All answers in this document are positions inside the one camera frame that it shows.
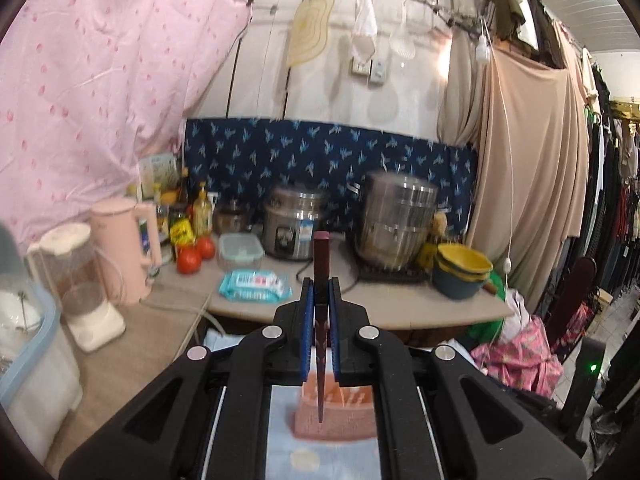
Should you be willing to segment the dark maroon chopstick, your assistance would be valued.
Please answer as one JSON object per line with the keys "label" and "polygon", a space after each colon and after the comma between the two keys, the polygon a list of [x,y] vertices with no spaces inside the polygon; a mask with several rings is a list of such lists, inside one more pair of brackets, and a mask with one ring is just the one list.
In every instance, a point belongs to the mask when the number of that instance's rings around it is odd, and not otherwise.
{"label": "dark maroon chopstick", "polygon": [[314,233],[314,340],[316,341],[318,422],[324,419],[326,347],[329,330],[330,233]]}

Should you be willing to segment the black induction cooktop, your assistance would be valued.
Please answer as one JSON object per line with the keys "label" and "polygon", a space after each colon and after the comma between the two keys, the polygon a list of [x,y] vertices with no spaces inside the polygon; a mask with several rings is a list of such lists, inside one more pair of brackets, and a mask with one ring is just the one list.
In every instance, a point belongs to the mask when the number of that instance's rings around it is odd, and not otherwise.
{"label": "black induction cooktop", "polygon": [[357,268],[358,280],[365,283],[416,285],[424,283],[430,278],[427,270],[414,263],[401,269],[386,269],[382,266],[372,266],[365,261],[359,261]]}

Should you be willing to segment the pink utensil holder basket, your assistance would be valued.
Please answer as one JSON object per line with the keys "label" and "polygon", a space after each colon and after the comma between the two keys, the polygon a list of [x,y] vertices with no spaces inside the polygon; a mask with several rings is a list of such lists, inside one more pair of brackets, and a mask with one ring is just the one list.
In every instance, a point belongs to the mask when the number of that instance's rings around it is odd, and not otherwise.
{"label": "pink utensil holder basket", "polygon": [[317,374],[313,370],[300,389],[293,434],[303,440],[349,442],[374,438],[376,420],[370,386],[341,387],[326,374],[324,419],[318,422]]}

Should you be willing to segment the blue wet wipes pack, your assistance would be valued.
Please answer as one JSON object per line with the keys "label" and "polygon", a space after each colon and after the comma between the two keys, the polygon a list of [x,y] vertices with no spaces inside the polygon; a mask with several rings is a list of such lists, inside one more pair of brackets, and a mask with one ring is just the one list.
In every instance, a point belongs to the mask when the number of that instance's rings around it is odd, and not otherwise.
{"label": "blue wet wipes pack", "polygon": [[218,292],[235,302],[278,304],[292,296],[292,288],[286,278],[271,271],[234,270],[222,279]]}

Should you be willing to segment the large stainless steamer pot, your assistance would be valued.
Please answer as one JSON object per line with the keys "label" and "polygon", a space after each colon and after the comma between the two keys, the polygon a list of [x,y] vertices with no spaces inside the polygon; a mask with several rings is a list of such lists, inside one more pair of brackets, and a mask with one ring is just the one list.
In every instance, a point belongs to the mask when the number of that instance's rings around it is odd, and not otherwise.
{"label": "large stainless steamer pot", "polygon": [[362,182],[349,183],[347,189],[359,200],[358,256],[380,269],[405,269],[431,229],[439,187],[410,174],[375,170]]}

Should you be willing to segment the clear lidded food container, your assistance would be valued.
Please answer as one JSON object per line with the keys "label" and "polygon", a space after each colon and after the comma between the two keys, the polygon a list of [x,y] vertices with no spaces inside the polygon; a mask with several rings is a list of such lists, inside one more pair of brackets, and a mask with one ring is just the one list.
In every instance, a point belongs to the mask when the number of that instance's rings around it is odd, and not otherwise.
{"label": "clear lidded food container", "polygon": [[257,270],[265,252],[258,237],[252,233],[226,233],[218,238],[217,260],[224,272]]}

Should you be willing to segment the small glass lidded pot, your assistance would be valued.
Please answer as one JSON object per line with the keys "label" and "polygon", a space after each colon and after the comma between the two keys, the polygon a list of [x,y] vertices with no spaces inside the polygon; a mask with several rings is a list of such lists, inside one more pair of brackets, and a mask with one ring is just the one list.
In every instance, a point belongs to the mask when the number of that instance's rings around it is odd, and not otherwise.
{"label": "small glass lidded pot", "polygon": [[218,236],[246,232],[250,228],[251,216],[250,206],[239,200],[218,203],[213,214],[214,232]]}

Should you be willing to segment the yellow bowl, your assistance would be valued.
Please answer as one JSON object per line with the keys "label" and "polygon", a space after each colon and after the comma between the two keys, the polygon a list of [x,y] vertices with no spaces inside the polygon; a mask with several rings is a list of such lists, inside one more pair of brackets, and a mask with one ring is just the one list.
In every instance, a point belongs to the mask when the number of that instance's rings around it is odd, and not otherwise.
{"label": "yellow bowl", "polygon": [[490,273],[494,268],[492,262],[482,252],[463,244],[439,244],[437,257],[448,266],[469,274]]}

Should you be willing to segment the yellow oil bottle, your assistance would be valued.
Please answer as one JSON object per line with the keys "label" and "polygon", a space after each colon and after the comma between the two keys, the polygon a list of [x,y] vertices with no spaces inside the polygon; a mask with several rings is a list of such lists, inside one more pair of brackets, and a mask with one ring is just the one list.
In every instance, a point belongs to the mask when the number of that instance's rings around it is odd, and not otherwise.
{"label": "yellow oil bottle", "polygon": [[196,237],[209,236],[213,232],[213,205],[208,199],[206,182],[200,183],[198,197],[192,208],[193,229]]}

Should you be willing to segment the yellow seasoning packet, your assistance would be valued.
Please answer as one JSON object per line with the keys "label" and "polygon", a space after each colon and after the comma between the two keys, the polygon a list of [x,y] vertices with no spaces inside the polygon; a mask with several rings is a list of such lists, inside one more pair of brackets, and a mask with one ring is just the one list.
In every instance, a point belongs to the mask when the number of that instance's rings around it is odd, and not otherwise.
{"label": "yellow seasoning packet", "polygon": [[175,247],[193,244],[195,234],[190,220],[188,218],[175,219],[169,227],[169,239]]}

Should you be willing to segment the pink electric kettle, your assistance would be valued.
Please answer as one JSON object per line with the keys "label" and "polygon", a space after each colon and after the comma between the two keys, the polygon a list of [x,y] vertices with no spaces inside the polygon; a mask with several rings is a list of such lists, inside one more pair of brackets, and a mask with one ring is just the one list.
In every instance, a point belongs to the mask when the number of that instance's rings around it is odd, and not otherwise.
{"label": "pink electric kettle", "polygon": [[89,223],[113,304],[137,304],[149,296],[149,270],[162,264],[153,202],[112,197],[92,205]]}

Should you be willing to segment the pink floral bag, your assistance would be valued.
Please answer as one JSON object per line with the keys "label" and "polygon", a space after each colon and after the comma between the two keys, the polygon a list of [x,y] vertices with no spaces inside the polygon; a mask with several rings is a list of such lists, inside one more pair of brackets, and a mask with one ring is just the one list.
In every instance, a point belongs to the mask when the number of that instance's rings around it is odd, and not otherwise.
{"label": "pink floral bag", "polygon": [[544,323],[533,316],[509,342],[481,344],[471,352],[480,370],[503,385],[551,398],[563,375],[558,357],[551,352]]}

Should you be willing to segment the white blender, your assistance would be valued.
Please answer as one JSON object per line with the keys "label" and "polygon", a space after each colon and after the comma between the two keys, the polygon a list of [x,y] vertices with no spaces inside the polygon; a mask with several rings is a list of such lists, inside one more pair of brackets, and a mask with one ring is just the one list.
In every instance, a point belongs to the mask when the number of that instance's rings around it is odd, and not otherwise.
{"label": "white blender", "polygon": [[26,261],[32,277],[45,287],[79,349],[99,350],[126,330],[119,310],[107,296],[91,228],[65,223],[29,245]]}

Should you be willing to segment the yellow hanging cutting board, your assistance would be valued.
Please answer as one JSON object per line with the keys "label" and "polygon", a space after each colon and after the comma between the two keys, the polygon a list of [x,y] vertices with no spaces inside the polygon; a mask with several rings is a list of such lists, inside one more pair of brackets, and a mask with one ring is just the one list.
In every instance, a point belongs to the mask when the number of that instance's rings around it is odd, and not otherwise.
{"label": "yellow hanging cutting board", "polygon": [[328,43],[329,19],[335,0],[304,0],[292,21],[286,67],[308,63],[323,52]]}

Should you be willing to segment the pink floral curtain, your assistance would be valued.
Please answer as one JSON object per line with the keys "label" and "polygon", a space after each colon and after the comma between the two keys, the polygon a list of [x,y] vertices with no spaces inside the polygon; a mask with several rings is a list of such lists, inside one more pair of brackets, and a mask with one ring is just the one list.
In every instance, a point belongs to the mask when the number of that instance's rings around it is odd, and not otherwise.
{"label": "pink floral curtain", "polygon": [[1,222],[26,247],[178,146],[247,0],[26,0],[1,43]]}

